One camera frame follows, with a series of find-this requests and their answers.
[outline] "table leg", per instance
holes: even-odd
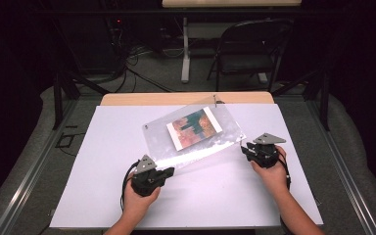
[[[184,32],[184,60],[182,64],[181,81],[182,83],[187,83],[189,81],[189,66],[190,66],[187,18],[184,18],[183,32]]]

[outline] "haptic device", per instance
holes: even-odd
[[[128,178],[130,171],[135,167],[136,169],[133,176]],[[172,177],[173,172],[175,171],[174,167],[164,170],[156,170],[156,167],[157,165],[155,162],[147,155],[144,155],[142,160],[138,160],[136,163],[130,166],[130,169],[127,171],[121,186],[120,205],[122,210],[124,203],[124,190],[126,189],[128,180],[131,180],[130,185],[135,193],[142,197],[146,197],[151,195],[157,187],[164,186],[165,180]]]
[[[260,167],[270,168],[279,161],[279,152],[274,144],[285,143],[286,140],[264,133],[253,142],[248,142],[247,148],[241,146],[241,151],[246,155],[249,162],[255,161]]]

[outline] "black curtain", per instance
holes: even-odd
[[[32,18],[31,7],[39,5],[0,1],[0,187],[37,124],[40,93],[57,68],[73,68],[48,19]]]
[[[368,9],[343,52],[332,75],[331,93],[352,117],[366,150],[368,167],[376,177],[376,5]]]

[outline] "clear plastic bag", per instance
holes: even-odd
[[[246,138],[216,95],[146,123],[142,129],[158,168],[182,168]],[[195,140],[182,143],[187,136]]]

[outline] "person's hand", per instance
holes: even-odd
[[[157,200],[160,192],[161,187],[158,187],[151,195],[142,197],[133,190],[131,180],[127,180],[126,189],[124,190],[122,217],[131,218],[133,221],[137,221],[137,223],[140,222],[148,211],[149,206]]]
[[[160,195],[161,187],[158,187],[150,196],[142,197],[135,193],[132,188],[131,180],[127,180],[124,190],[123,214],[120,219],[105,233],[105,235],[117,234],[128,235],[143,219],[149,206],[154,203]]]
[[[280,160],[286,163],[286,153],[283,148],[276,146],[276,149],[280,153]],[[270,168],[262,168],[255,161],[251,161],[251,165],[253,170],[260,175],[265,187],[273,196],[288,191],[286,185],[286,170],[281,163],[277,162]]]

